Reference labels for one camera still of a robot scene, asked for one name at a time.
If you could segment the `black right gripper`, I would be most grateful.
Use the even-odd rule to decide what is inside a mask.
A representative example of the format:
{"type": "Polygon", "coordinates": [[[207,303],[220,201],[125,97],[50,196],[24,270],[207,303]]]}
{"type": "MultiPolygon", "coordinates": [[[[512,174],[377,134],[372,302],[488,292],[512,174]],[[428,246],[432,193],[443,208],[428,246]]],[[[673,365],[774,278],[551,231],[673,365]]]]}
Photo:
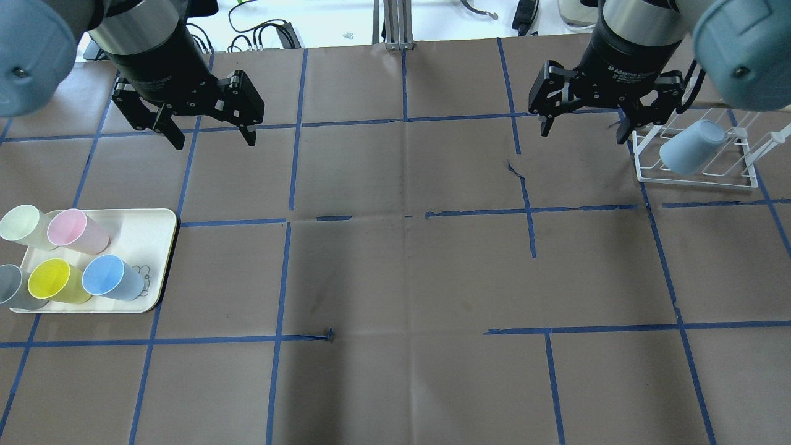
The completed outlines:
{"type": "Polygon", "coordinates": [[[683,98],[681,72],[664,71],[679,46],[642,45],[597,25],[576,68],[548,60],[532,85],[528,110],[540,116],[541,136],[548,137],[558,116],[584,107],[621,109],[619,145],[639,127],[665,123],[683,98]]]}

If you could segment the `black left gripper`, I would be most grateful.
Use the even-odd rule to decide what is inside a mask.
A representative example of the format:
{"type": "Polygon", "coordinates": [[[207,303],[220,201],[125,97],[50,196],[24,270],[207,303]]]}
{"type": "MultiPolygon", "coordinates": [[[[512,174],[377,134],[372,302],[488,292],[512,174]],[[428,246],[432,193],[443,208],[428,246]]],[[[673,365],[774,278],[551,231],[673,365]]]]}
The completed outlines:
{"type": "Polygon", "coordinates": [[[212,74],[186,25],[173,25],[153,47],[132,54],[107,48],[119,70],[111,99],[135,130],[153,130],[176,149],[185,135],[175,116],[209,116],[237,127],[245,143],[256,143],[265,104],[248,74],[212,74]]]}

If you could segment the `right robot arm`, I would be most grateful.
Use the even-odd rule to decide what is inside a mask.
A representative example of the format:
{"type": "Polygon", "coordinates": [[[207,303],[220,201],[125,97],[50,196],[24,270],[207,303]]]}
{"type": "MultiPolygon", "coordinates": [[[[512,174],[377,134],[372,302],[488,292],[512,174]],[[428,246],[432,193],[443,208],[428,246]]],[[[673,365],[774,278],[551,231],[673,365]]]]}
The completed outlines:
{"type": "Polygon", "coordinates": [[[548,135],[554,119],[592,107],[624,113],[617,143],[690,107],[709,79],[731,109],[789,106],[788,1],[598,1],[579,65],[545,62],[528,110],[548,135]]]}

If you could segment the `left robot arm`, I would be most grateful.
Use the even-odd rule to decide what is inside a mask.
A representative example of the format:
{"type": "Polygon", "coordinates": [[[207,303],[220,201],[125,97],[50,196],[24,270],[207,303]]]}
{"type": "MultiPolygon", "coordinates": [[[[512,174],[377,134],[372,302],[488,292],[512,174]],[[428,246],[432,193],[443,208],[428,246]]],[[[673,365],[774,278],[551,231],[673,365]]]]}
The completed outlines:
{"type": "Polygon", "coordinates": [[[163,135],[175,149],[184,133],[173,116],[209,116],[254,146],[265,104],[248,74],[210,73],[188,30],[217,14],[215,1],[3,1],[2,116],[42,109],[75,63],[82,34],[117,67],[111,101],[135,130],[163,135]]]}

